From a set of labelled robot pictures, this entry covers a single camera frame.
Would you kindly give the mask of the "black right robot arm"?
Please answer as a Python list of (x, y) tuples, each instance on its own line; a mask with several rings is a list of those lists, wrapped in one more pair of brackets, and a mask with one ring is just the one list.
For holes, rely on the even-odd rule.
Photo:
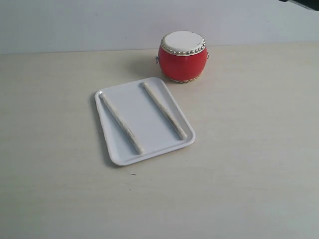
[(319, 0), (280, 0), (282, 2), (291, 2), (303, 8), (319, 11)]

